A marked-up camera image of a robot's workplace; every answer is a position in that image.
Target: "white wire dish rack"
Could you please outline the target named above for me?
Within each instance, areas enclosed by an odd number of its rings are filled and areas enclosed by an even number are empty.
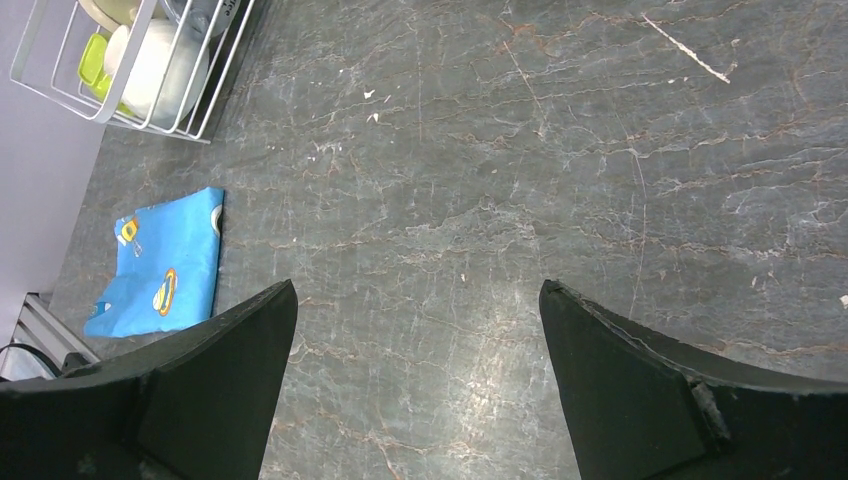
[[[214,16],[210,21],[212,25],[215,24],[218,15],[221,13],[222,5],[228,1],[230,0],[218,0]],[[129,115],[122,111],[124,109],[118,109],[121,96],[130,79],[133,64],[141,50],[142,40],[154,16],[157,2],[158,0],[139,1],[138,11],[130,28],[124,55],[117,71],[112,76],[111,87],[102,101],[98,100],[83,84],[76,71],[83,54],[84,40],[93,33],[100,33],[103,29],[88,17],[76,1],[73,2],[72,7],[67,0],[35,1],[12,63],[10,73],[12,81],[58,103],[89,121],[209,143],[209,139],[204,134],[207,133],[212,112],[224,87],[227,73],[245,32],[245,26],[253,11],[255,0],[242,0],[240,8],[243,13],[235,15],[233,22],[220,37],[211,38],[213,34],[211,28],[203,36],[200,54],[194,61],[194,68],[188,81],[188,85],[192,85],[196,75],[203,75],[203,70],[208,72],[203,81],[200,101],[192,109],[192,105],[188,105],[188,102],[190,102],[188,99],[189,90],[191,89],[186,88],[180,104],[180,114],[169,125],[151,122],[154,105],[156,105],[165,83],[164,77],[159,82],[155,100],[151,103],[146,116]],[[166,69],[170,67],[181,36],[195,34],[186,20],[189,18],[186,13],[190,11],[192,4],[193,0],[187,1],[180,17],[182,20],[178,23],[176,36],[171,42]],[[55,25],[62,24],[66,26],[60,42],[56,32],[51,30],[55,29]],[[209,66],[208,69],[204,69],[201,67],[201,62],[205,60],[206,55],[204,53],[207,51],[209,52]],[[52,69],[45,68],[49,63],[52,63]]]

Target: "gray marble surface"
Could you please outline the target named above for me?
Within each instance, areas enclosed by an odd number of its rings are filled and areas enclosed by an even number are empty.
[[[302,302],[263,478],[578,478],[545,278],[848,380],[845,3],[274,1],[211,146],[107,132],[52,308],[116,218],[226,188],[218,311]]]

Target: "blue towel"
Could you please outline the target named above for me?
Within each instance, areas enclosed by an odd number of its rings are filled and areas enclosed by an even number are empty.
[[[224,191],[136,210],[115,224],[115,278],[94,304],[86,335],[127,337],[182,330],[212,313]]]

